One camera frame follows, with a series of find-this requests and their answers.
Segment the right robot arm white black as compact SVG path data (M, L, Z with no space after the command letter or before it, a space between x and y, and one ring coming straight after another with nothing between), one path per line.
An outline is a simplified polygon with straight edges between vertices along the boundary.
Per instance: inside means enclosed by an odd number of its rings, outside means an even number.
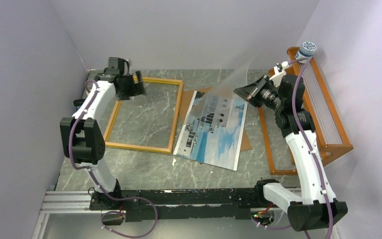
M296 75L283 76L278 87L263 76L234 90L250 105L266 106L275 113L295 161L301 193L291 192L277 180L259 180L253 198L258 206L271 202L282 209L296 232L332 228L348 213L346 202L337 199L325 175L312 116L302 107L304 92L303 79Z

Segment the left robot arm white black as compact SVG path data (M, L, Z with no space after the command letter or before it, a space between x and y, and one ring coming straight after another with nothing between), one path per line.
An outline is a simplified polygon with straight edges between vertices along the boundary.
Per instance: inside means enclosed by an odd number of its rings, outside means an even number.
M105 140L99 122L110 100L120 101L146 93L140 71L133 74L130 60L110 57L103 72L86 81L88 96L79 109L60 121L64 155L72 167L84 170L94 183L95 199L110 209L122 204L119 181L104 160Z

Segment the yellow wooden picture frame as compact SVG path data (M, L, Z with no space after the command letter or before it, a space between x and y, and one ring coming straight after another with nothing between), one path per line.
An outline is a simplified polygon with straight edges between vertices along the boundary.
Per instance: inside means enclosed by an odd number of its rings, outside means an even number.
M178 85L179 87L177 95L176 95L175 107L173 108L174 115L173 115L173 121L171 124L171 132L170 132L167 148L110 142L109 138L110 138L113 126L115 124L115 120L118 115L120 106L121 106L121 101L118 101L118 100L115 101L113 110L111 112L108 124L106 126L106 129L103 135L105 144L107 147L116 148L116 149L138 150L138 151L171 154L174 148L176 126L178 123L180 104L181 104L182 94L184 91L183 80L154 78L154 77L142 77L142 79L143 79L143 82L146 82L146 83Z

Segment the clear transparent frame sheet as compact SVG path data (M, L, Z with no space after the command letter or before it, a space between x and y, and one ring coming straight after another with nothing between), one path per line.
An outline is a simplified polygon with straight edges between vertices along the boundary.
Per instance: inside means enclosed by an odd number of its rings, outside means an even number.
M247 59L242 65L235 69L222 82L211 88L205 93L198 101L197 105L191 109L190 115L195 118L200 118L209 114L209 105L216 97L218 102L222 99L231 100L234 95L234 90L248 84L248 70L254 59L258 54L254 54L251 58Z

